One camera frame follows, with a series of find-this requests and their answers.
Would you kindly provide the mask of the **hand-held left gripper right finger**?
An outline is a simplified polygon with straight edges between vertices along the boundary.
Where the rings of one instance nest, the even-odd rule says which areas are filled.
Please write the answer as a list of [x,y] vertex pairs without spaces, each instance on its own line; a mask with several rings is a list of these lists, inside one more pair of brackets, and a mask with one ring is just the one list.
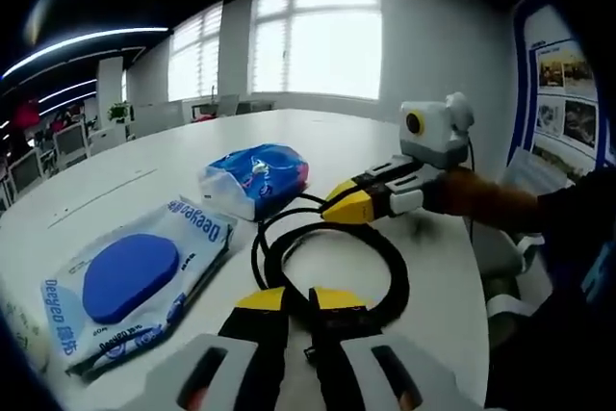
[[411,340],[369,320],[349,291],[312,288],[319,327],[309,354],[328,410],[479,410],[455,375]]

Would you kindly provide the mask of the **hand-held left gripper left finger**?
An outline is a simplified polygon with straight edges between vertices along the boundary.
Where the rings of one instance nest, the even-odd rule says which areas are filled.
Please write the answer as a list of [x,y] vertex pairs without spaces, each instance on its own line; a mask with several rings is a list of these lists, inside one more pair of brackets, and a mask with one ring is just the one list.
[[272,410],[285,371],[285,289],[237,302],[217,334],[202,334],[147,376],[145,410]]

